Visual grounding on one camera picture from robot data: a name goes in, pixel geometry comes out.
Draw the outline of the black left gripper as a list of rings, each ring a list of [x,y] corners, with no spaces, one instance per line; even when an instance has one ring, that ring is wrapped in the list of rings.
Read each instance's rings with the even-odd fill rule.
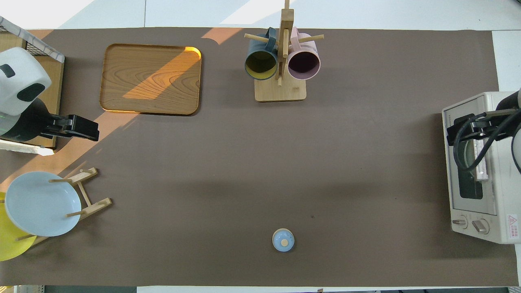
[[[78,115],[60,116],[55,114],[43,117],[41,137],[69,138],[71,131],[75,136],[97,142],[99,140],[99,124]]]

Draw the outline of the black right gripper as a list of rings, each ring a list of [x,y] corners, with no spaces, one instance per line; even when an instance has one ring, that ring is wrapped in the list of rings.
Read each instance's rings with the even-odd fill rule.
[[[499,141],[507,137],[513,137],[516,129],[516,109],[506,108],[484,112],[473,116],[462,116],[454,119],[447,127],[448,146],[454,146],[457,133],[463,129],[461,137],[468,135],[468,139],[482,140],[493,139]]]

